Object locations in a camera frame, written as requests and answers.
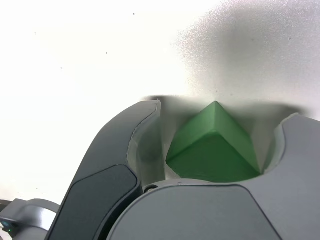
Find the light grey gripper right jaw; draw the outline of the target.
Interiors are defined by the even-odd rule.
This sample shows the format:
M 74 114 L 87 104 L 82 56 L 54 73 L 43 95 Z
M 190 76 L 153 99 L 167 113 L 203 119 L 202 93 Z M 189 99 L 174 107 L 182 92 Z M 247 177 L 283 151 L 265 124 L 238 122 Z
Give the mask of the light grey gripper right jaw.
M 274 131 L 265 174 L 240 182 L 159 181 L 127 207 L 109 240 L 317 240 L 320 123 L 300 114 Z

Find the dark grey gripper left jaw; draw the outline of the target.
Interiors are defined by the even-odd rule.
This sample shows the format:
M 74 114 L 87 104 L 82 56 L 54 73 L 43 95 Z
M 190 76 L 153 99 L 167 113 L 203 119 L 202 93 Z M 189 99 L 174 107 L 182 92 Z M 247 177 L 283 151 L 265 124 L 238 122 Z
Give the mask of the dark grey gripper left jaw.
M 105 240 L 144 187 L 165 179 L 161 102 L 138 102 L 110 120 L 88 148 L 47 234 Z

